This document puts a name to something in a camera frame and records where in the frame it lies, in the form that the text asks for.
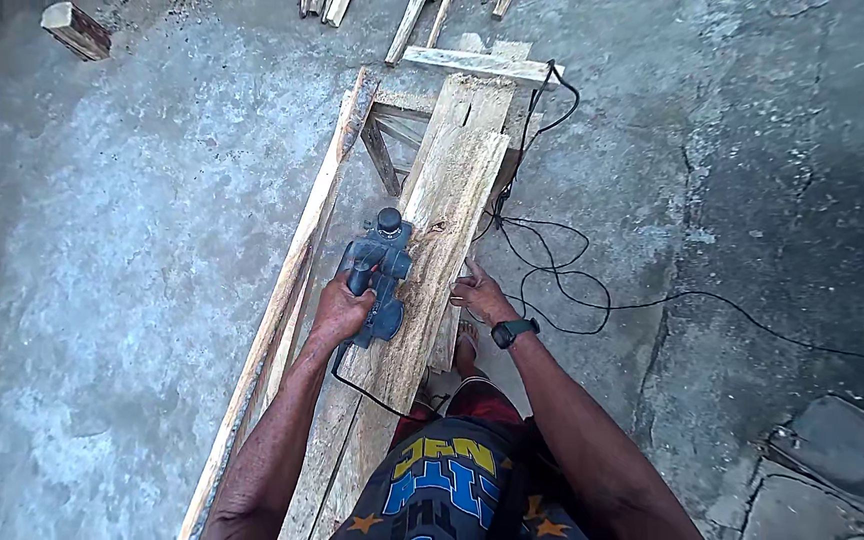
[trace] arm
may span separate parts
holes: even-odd
[[[362,326],[376,293],[355,297],[342,273],[322,289],[315,321],[278,393],[232,461],[205,538],[276,538],[306,456],[332,351]]]
[[[452,304],[491,327],[519,319],[498,283],[472,260],[452,286]],[[528,331],[508,349],[535,423],[580,502],[619,538],[698,539],[699,531],[659,473],[609,413]]]

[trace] star print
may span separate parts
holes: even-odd
[[[352,521],[354,521],[354,524],[349,525],[346,531],[361,531],[362,534],[369,534],[369,527],[376,523],[382,523],[382,520],[377,518],[375,513],[368,514],[367,518],[357,518],[352,516]]]
[[[529,511],[522,516],[522,519],[525,521],[534,520],[536,518],[545,518],[546,512],[542,511],[539,508],[543,502],[542,495],[533,495],[529,497]]]
[[[538,525],[538,528],[535,530],[537,533],[535,536],[551,534],[552,536],[561,536],[565,538],[566,534],[562,532],[563,529],[572,529],[572,527],[567,524],[556,524],[552,521],[545,520]]]

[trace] left hand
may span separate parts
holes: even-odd
[[[332,277],[321,289],[315,320],[309,337],[318,337],[330,347],[338,347],[346,338],[355,336],[366,321],[372,304],[376,301],[376,291],[366,289],[362,296],[355,296],[346,286],[349,270]]]

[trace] black cable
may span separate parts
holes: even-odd
[[[342,343],[339,345],[339,347],[335,350],[335,363],[332,364],[332,377],[338,379],[339,382],[345,384],[348,387],[355,388],[356,390],[358,390],[358,392],[360,394],[362,394],[366,398],[374,401],[375,404],[378,405],[378,407],[380,407],[386,411],[389,411],[390,413],[398,416],[399,418],[405,418],[406,420],[412,420],[413,422],[421,422],[421,423],[428,422],[428,420],[423,420],[422,418],[416,418],[415,416],[410,416],[408,414],[402,414],[402,412],[399,412],[399,411],[391,408],[390,405],[386,404],[382,400],[378,399],[376,396],[369,393],[369,390],[366,390],[365,388],[359,386],[358,384],[352,382],[351,380],[348,380],[347,378],[345,378],[341,374],[339,374],[339,364],[342,363],[342,357],[344,357],[346,355],[346,351],[349,350],[349,345],[350,345],[349,341],[342,341]]]
[[[539,316],[541,316],[543,319],[545,319],[545,321],[548,322],[549,325],[552,326],[552,328],[554,328],[554,329],[556,329],[562,333],[572,334],[572,335],[580,335],[580,336],[594,336],[594,335],[602,332],[602,330],[606,326],[606,323],[609,322],[609,316],[612,312],[615,312],[618,310],[634,310],[634,309],[638,309],[638,308],[649,308],[651,306],[656,306],[658,304],[663,304],[665,302],[670,302],[670,301],[677,300],[679,298],[683,298],[685,296],[690,296],[690,295],[704,296],[704,297],[708,297],[708,298],[714,298],[720,302],[725,303],[727,306],[733,308],[738,313],[741,313],[746,319],[749,320],[749,322],[752,325],[754,325],[755,327],[759,328],[760,330],[766,332],[767,334],[769,334],[770,336],[772,336],[774,338],[778,338],[782,341],[786,341],[788,343],[798,345],[799,347],[805,347],[807,349],[813,349],[816,351],[824,351],[827,353],[834,353],[836,355],[843,355],[843,356],[847,356],[847,357],[856,357],[859,359],[864,359],[864,352],[855,352],[855,351],[851,351],[851,350],[834,349],[832,347],[815,345],[815,344],[810,343],[808,341],[803,341],[800,339],[795,339],[795,338],[783,335],[783,334],[775,331],[774,329],[772,329],[768,325],[764,325],[761,322],[759,322],[758,320],[756,320],[755,317],[753,317],[748,311],[743,309],[740,305],[738,305],[734,301],[729,300],[728,298],[725,298],[724,296],[715,294],[714,292],[709,292],[709,291],[704,291],[704,290],[687,290],[687,291],[678,292],[678,293],[673,294],[671,296],[667,296],[667,297],[662,298],[660,300],[648,301],[648,302],[644,302],[644,303],[634,303],[634,304],[629,304],[629,305],[613,305],[612,304],[612,294],[609,292],[609,289],[606,287],[605,283],[603,283],[598,277],[593,276],[592,274],[589,274],[587,272],[583,272],[581,270],[565,270],[566,267],[570,266],[571,264],[576,263],[590,247],[591,242],[590,242],[589,238],[585,234],[582,233],[582,231],[580,231],[579,229],[577,229],[575,227],[570,227],[568,225],[556,223],[553,221],[541,221],[541,220],[526,219],[526,218],[522,218],[522,217],[507,217],[507,216],[502,215],[502,210],[505,206],[505,202],[509,199],[509,196],[512,193],[512,184],[515,182],[515,180],[517,178],[519,178],[519,169],[522,166],[522,160],[525,156],[525,153],[528,152],[528,150],[532,147],[532,144],[535,142],[536,138],[540,134],[542,134],[542,133],[558,126],[559,124],[563,123],[564,121],[566,121],[566,119],[571,117],[572,114],[575,113],[576,109],[578,109],[578,107],[579,107],[579,101],[581,99],[581,96],[579,94],[579,90],[576,89],[575,86],[569,84],[567,81],[565,81],[563,79],[562,74],[559,73],[559,70],[555,66],[555,60],[554,59],[548,61],[548,67],[549,67],[549,70],[545,76],[545,80],[542,82],[542,85],[539,87],[538,90],[533,90],[532,96],[529,100],[528,112],[526,114],[524,127],[522,129],[522,139],[521,139],[521,142],[519,144],[519,153],[518,153],[518,156],[515,160],[515,168],[512,171],[511,178],[509,179],[509,182],[506,185],[504,185],[502,190],[499,192],[499,196],[496,198],[495,202],[492,205],[492,212],[486,211],[486,214],[488,214],[488,216],[489,216],[488,224],[487,224],[486,228],[473,239],[473,241],[481,239],[486,234],[486,232],[489,230],[489,228],[492,227],[493,224],[495,224],[495,227],[498,229],[499,232],[502,233],[503,238],[508,243],[511,252],[520,261],[522,261],[522,263],[527,264],[528,266],[530,266],[532,268],[531,270],[529,270],[529,272],[527,272],[524,276],[522,276],[522,279],[518,285],[518,296],[510,295],[510,294],[505,295],[506,297],[508,297],[512,300],[517,300],[517,301],[522,303],[522,318],[525,318],[525,316],[528,313],[528,309],[531,308],[536,313],[538,313]],[[539,104],[539,98],[541,98],[543,95],[543,92],[546,91],[546,88],[548,87],[548,83],[549,83],[549,80],[550,80],[552,75],[555,75],[556,79],[558,79],[558,82],[561,83],[562,86],[569,89],[570,92],[572,92],[572,94],[574,96],[574,101],[572,103],[572,106],[568,110],[568,112],[563,114],[561,117],[558,117],[558,119],[556,119],[551,124],[548,124],[547,126],[543,126],[543,127],[539,128],[535,132],[535,135],[533,135],[532,138],[528,141],[528,144],[526,144],[526,138],[527,138],[528,128],[529,128],[529,120],[532,118],[532,114],[534,113],[536,106]],[[559,227],[561,229],[565,229],[567,231],[570,231],[571,233],[574,233],[575,235],[579,236],[579,238],[582,240],[582,242],[583,242],[582,249],[580,249],[579,252],[575,256],[571,257],[568,262],[557,264],[555,261],[555,257],[552,254],[552,250],[549,248],[549,246],[546,243],[546,240],[543,238],[542,234],[538,230],[536,230],[534,227],[531,227],[529,225],[524,225],[524,224],[550,225],[550,226]],[[524,230],[527,230],[527,231],[530,231],[531,233],[533,233],[538,238],[538,241],[541,244],[542,249],[545,251],[545,254],[548,257],[548,260],[549,260],[548,265],[535,264],[533,261],[528,260],[525,256],[523,256],[519,252],[519,250],[516,249],[516,245],[513,243],[512,239],[509,236],[508,231],[505,229],[506,225],[512,225],[514,227],[519,227],[521,229],[524,229]],[[533,303],[525,300],[525,282],[526,282],[526,280],[528,280],[528,278],[530,276],[532,276],[533,274],[536,274],[537,272],[552,274],[555,277],[556,287],[558,288],[558,291],[565,298],[568,298],[572,302],[575,302],[575,303],[580,304],[582,306],[593,308],[595,310],[604,311],[605,315],[603,316],[602,321],[598,325],[596,325],[593,330],[577,330],[577,329],[564,328],[564,327],[561,327],[559,325],[556,325],[548,316],[546,316],[546,313],[543,313],[541,310],[539,310],[537,307],[535,307]],[[602,289],[603,293],[605,294],[606,304],[605,305],[599,305],[597,303],[592,303],[592,302],[580,300],[580,299],[575,298],[574,296],[570,295],[570,293],[563,287],[562,281],[561,281],[561,276],[570,276],[570,275],[583,276],[585,278],[588,278],[588,279],[594,281],[595,284],[600,289]]]

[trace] right hand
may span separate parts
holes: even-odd
[[[468,309],[490,327],[521,318],[502,294],[496,280],[486,274],[478,262],[467,257],[465,264],[472,275],[459,277],[452,283],[452,297],[449,298],[452,306]]]

